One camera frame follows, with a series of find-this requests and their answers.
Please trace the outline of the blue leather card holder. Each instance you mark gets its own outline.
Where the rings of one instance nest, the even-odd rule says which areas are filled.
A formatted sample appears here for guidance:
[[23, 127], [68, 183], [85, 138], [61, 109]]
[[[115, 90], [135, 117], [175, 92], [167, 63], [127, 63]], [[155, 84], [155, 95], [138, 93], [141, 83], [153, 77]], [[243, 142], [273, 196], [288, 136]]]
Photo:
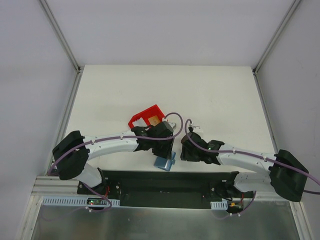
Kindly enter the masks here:
[[160, 170], [169, 172], [171, 170], [172, 166], [176, 163], [175, 157], [176, 157], [176, 152], [174, 152], [174, 151], [172, 152], [170, 159], [158, 156], [155, 159], [153, 166], [160, 169]]

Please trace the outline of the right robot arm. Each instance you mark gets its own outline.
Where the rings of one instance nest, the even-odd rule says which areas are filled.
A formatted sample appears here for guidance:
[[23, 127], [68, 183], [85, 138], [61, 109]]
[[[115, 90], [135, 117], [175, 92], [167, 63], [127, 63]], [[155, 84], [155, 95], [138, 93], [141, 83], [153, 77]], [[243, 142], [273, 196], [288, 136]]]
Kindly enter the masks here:
[[275, 192], [280, 197], [300, 202], [309, 171], [287, 150], [277, 153], [245, 151], [222, 141], [204, 141], [195, 132], [188, 132], [181, 140], [181, 160], [205, 162], [218, 166], [234, 166], [248, 173], [238, 173], [225, 184], [230, 197], [261, 191]]

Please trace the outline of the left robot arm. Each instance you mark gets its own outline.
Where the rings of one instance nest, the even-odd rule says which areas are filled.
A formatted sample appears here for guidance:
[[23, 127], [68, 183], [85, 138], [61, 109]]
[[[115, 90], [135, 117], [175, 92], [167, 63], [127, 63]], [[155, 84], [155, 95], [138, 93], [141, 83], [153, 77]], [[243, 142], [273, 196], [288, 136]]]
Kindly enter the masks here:
[[128, 131], [105, 137], [83, 136], [79, 130], [70, 132], [52, 150], [60, 180], [75, 179], [99, 195], [106, 183], [102, 170], [88, 161], [115, 153], [151, 150], [153, 155], [169, 159], [174, 143], [174, 128], [162, 121], [155, 126], [135, 126]]

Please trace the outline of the red plastic bin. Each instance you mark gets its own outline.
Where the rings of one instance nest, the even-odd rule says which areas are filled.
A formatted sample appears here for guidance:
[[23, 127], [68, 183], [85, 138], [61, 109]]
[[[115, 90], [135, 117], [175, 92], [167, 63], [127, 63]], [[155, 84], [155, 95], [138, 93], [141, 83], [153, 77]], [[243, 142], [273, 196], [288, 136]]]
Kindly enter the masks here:
[[152, 116], [158, 116], [158, 118], [162, 121], [165, 117], [162, 110], [159, 108], [157, 104], [152, 105], [151, 107], [135, 114], [131, 117], [128, 122], [128, 126], [132, 129], [133, 127], [148, 127], [151, 126], [148, 118]]

